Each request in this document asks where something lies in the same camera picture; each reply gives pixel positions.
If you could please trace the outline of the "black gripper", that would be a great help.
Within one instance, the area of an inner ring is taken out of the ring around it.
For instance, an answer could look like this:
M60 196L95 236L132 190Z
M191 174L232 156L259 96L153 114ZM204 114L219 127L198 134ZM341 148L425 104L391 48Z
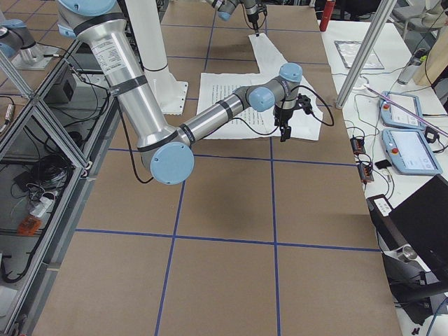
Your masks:
M257 37L259 37L259 35L260 35L260 30L259 30L259 27L258 27L259 14L253 13L253 14L247 14L246 16L247 16L248 21L253 26L253 30L254 30L255 35Z
M280 142L285 142L291 137L291 127L288 126L288 121L292 116L293 110L291 108L274 106L274 125L279 127L281 133Z

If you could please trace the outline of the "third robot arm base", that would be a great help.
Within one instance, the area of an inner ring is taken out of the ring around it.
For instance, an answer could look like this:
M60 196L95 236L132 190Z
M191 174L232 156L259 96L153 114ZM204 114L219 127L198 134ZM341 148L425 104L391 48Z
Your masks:
M59 54L58 47L39 45L19 19L1 23L1 51L20 70L44 70Z

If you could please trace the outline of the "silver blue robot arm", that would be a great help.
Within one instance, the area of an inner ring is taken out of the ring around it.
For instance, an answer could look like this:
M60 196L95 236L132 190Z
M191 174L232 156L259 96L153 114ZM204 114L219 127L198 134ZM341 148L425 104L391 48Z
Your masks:
M246 14L248 26L252 28L256 36L260 35L259 16L264 11L264 7L255 0L206 0L215 9L218 17L223 21L228 21L238 6L242 6Z
M243 86L178 127L160 108L184 86L168 69L158 7L154 1L58 1L59 32L89 45L110 93L138 136L141 161L163 184L185 181L193 171L191 146L242 111L271 108L286 117L294 112L302 67L285 63L279 75L262 85Z

